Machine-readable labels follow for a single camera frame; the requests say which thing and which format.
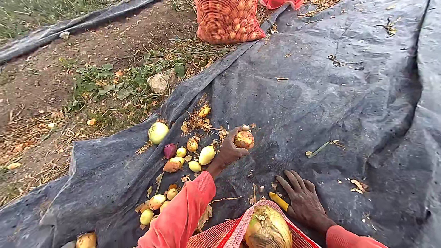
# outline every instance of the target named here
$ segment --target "gray tarpaulin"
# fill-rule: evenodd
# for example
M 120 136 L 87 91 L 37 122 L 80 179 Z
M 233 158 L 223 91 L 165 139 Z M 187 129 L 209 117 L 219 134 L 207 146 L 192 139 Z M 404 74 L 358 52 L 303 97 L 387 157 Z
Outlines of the gray tarpaulin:
M 139 229 L 134 208 L 149 186 L 155 190 L 164 145 L 187 141 L 180 126 L 205 92 L 214 126 L 258 127 L 250 155 L 216 179 L 216 199 L 246 199 L 253 184 L 265 186 L 258 194 L 267 196 L 274 176 L 293 169 L 317 186 L 329 216 L 344 228 L 391 248 L 441 247 L 440 10 L 439 0 L 346 0 L 310 19 L 280 10 L 269 40 L 242 44 L 182 82 L 158 114 L 110 137 L 76 142 L 68 177 L 0 210 L 0 247 L 58 248 L 88 231 L 97 233 L 99 247 L 135 246 L 146 229 Z M 400 18 L 391 37 L 377 26 L 388 17 Z M 136 155 L 159 116 L 169 134 Z M 335 139 L 345 149 L 329 145 L 305 156 Z M 166 173 L 159 192 L 188 174 L 193 179 L 188 166 Z M 346 178 L 370 192 L 350 191 Z M 242 199 L 213 203 L 206 228 L 248 207 Z

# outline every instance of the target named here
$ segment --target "dirt ground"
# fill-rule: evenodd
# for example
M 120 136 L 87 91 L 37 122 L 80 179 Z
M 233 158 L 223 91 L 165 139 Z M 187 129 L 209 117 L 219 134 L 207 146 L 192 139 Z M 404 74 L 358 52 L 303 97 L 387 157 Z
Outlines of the dirt ground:
M 157 2 L 129 18 L 71 35 L 67 41 L 56 40 L 10 61 L 0 74 L 0 167 L 13 162 L 19 167 L 0 171 L 0 206 L 66 174 L 72 141 L 126 128 L 103 131 L 87 126 L 84 118 L 92 108 L 108 110 L 107 102 L 88 105 L 83 114 L 69 118 L 60 112 L 72 99 L 75 67 L 112 63 L 114 71 L 128 68 L 143 51 L 169 47 L 169 39 L 176 37 L 193 38 L 195 17 L 190 9 L 176 11 L 169 3 Z M 153 102 L 151 110 L 160 103 Z

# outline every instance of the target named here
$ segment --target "pink sleeve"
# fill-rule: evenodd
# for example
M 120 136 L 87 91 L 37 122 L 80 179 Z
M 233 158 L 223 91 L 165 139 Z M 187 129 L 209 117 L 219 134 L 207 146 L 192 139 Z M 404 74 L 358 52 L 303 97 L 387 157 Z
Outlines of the pink sleeve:
M 353 234 L 339 225 L 331 226 L 326 232 L 328 248 L 387 248 L 373 238 Z
M 215 195 L 216 186 L 207 171 L 194 181 L 186 182 L 150 229 L 139 238 L 138 248 L 185 248 L 199 218 Z

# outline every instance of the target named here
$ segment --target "rock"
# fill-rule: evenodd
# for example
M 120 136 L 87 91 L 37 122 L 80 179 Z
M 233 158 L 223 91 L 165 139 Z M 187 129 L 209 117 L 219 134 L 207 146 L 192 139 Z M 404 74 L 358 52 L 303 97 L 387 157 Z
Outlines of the rock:
M 161 92 L 168 89 L 168 86 L 176 79 L 174 71 L 166 71 L 153 75 L 147 79 L 147 83 L 153 92 Z
M 60 33 L 60 38 L 62 38 L 63 40 L 67 41 L 69 39 L 69 35 L 71 33 L 69 31 L 64 31 Z

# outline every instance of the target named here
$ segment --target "red mesh bag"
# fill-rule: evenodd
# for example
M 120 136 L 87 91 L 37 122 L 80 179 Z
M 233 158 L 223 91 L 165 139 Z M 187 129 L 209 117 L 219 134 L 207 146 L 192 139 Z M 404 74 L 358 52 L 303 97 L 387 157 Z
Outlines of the red mesh bag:
M 198 37 L 214 44 L 234 44 L 265 37 L 257 21 L 258 0 L 196 0 Z
M 293 248 L 320 248 L 312 239 L 295 226 L 275 202 L 260 200 L 238 219 L 229 220 L 190 238 L 187 248 L 238 248 L 250 223 L 255 206 L 269 206 L 286 220 L 292 234 Z
M 267 9 L 277 9 L 284 3 L 289 3 L 293 9 L 299 10 L 303 4 L 303 0 L 260 0 L 260 3 Z

